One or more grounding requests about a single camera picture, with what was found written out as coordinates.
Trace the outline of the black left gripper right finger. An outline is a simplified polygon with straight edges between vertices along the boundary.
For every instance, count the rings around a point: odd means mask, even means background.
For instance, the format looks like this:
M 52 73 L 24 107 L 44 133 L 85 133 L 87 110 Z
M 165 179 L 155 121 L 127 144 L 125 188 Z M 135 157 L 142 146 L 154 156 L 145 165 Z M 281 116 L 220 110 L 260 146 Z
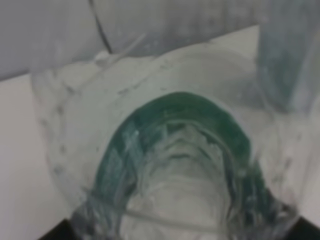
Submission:
M 287 240 L 320 240 L 320 228 L 300 217 L 287 235 Z

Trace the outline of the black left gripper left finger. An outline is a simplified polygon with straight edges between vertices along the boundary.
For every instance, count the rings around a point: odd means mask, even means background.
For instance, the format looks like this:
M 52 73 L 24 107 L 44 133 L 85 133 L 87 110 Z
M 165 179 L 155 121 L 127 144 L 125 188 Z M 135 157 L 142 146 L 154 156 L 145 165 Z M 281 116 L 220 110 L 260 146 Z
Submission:
M 64 219 L 39 240 L 75 240 L 75 233 L 70 222 Z

